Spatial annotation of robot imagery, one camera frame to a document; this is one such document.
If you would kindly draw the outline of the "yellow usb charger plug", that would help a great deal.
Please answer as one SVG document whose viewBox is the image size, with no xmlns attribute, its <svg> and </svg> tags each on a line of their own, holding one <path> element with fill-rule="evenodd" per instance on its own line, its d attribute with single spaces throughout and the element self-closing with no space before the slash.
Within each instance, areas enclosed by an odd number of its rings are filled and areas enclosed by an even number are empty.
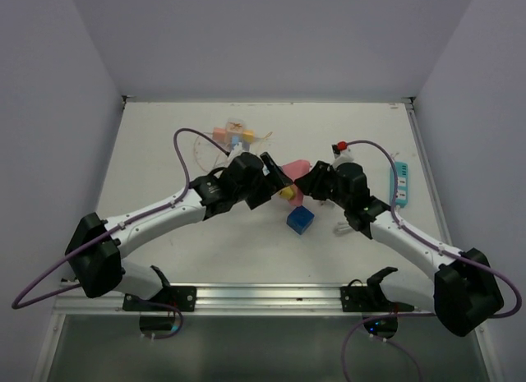
<svg viewBox="0 0 526 382">
<path fill-rule="evenodd" d="M 293 200 L 296 197 L 294 186 L 287 186 L 279 191 L 279 196 L 284 200 Z"/>
</svg>

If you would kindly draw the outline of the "blue cube socket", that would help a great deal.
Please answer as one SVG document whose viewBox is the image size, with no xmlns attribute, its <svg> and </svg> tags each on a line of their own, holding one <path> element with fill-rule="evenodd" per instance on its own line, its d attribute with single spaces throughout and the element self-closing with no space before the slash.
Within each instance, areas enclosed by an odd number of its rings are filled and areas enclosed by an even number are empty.
<svg viewBox="0 0 526 382">
<path fill-rule="evenodd" d="M 302 235 L 312 224 L 315 215 L 304 206 L 296 207 L 287 217 L 286 224 L 298 235 Z"/>
</svg>

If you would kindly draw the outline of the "teal power strip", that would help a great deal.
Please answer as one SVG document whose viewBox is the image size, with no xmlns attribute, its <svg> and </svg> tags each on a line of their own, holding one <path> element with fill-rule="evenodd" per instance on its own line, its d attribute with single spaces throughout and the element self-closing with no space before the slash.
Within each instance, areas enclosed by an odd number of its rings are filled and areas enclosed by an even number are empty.
<svg viewBox="0 0 526 382">
<path fill-rule="evenodd" d="M 395 161 L 394 167 L 397 175 L 397 191 L 394 202 L 398 208 L 404 208 L 408 204 L 408 165 L 405 162 Z"/>
</svg>

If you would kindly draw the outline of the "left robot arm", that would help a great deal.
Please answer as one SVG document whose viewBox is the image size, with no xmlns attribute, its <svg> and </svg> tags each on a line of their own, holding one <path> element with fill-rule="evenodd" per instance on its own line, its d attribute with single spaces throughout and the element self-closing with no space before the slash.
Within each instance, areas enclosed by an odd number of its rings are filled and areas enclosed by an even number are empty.
<svg viewBox="0 0 526 382">
<path fill-rule="evenodd" d="M 67 261 L 88 298 L 116 291 L 162 310 L 170 303 L 169 282 L 160 268 L 129 261 L 133 251 L 175 229 L 227 213 L 239 202 L 255 209 L 292 183 L 267 153 L 242 152 L 227 167 L 143 209 L 105 220 L 86 215 L 67 248 Z"/>
</svg>

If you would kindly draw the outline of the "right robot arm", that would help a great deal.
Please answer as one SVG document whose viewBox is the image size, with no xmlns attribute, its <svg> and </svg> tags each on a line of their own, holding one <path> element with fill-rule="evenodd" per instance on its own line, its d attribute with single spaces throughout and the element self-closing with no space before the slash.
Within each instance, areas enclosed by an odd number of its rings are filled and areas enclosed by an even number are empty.
<svg viewBox="0 0 526 382">
<path fill-rule="evenodd" d="M 451 333 L 463 337 L 503 307 L 501 291 L 482 252 L 460 251 L 394 219 L 390 207 L 371 194 L 360 165 L 333 167 L 319 161 L 294 183 L 314 200 L 337 204 L 352 229 L 388 246 L 425 274 L 419 280 L 385 267 L 363 286 L 349 285 L 342 293 L 358 300 L 360 311 L 417 307 L 435 314 Z"/>
</svg>

